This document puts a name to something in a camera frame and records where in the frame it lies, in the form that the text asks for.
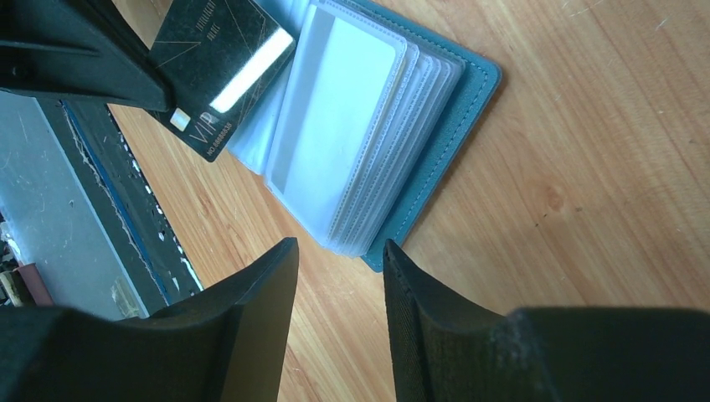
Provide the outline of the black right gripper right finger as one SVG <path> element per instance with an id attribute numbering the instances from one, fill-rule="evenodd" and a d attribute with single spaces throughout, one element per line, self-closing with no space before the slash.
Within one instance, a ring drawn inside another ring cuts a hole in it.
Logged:
<path id="1" fill-rule="evenodd" d="M 383 249 L 399 401 L 706 401 L 709 315 L 519 307 L 500 315 Z"/>

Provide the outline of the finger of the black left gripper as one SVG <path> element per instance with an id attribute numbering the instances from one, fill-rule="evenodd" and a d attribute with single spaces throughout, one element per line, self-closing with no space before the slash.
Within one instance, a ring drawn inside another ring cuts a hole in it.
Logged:
<path id="1" fill-rule="evenodd" d="M 3 1 L 1 89 L 149 111 L 172 107 L 149 49 L 111 1 Z"/>

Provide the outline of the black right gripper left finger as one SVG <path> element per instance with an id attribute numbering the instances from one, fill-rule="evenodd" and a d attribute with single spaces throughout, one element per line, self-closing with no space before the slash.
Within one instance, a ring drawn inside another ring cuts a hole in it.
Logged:
<path id="1" fill-rule="evenodd" d="M 274 401 L 299 246 L 150 317 L 111 322 L 68 307 L 3 307 L 4 401 Z"/>

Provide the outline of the black VIP card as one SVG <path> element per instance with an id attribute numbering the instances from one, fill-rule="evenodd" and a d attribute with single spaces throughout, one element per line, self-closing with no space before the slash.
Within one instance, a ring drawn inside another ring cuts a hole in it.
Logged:
<path id="1" fill-rule="evenodd" d="M 151 115 L 213 162 L 295 47 L 254 1 L 174 1 L 149 52 L 172 104 Z"/>

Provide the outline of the blue leather card holder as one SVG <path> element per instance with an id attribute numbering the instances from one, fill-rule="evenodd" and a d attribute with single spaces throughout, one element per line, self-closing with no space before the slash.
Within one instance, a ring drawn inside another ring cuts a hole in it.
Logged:
<path id="1" fill-rule="evenodd" d="M 267 1 L 264 6 L 294 36 L 297 46 L 312 2 Z M 334 2 L 407 42 L 401 70 L 385 93 L 372 136 L 363 143 L 334 223 L 324 240 L 311 236 L 322 248 L 359 258 L 379 272 L 385 244 L 404 242 L 496 91 L 502 70 L 492 60 L 376 3 Z M 269 190 L 265 170 L 294 58 L 227 146 Z"/>

